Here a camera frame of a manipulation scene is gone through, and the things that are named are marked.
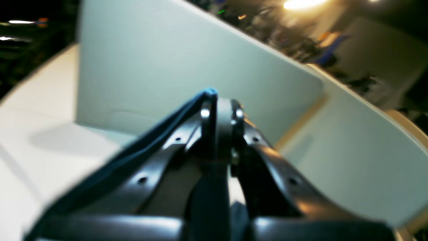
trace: hole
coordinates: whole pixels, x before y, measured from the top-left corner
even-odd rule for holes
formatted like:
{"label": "hole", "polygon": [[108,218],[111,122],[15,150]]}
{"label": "hole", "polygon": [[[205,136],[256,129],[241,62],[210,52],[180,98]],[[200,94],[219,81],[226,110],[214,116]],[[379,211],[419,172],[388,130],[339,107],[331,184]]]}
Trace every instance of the hole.
{"label": "hole", "polygon": [[142,177],[140,179],[138,179],[138,184],[143,184],[147,181],[147,177]]}
{"label": "hole", "polygon": [[291,185],[293,185],[293,186],[296,186],[298,183],[297,183],[297,180],[296,179],[294,179],[294,178],[290,178],[289,180],[288,180],[288,182],[291,184]]}

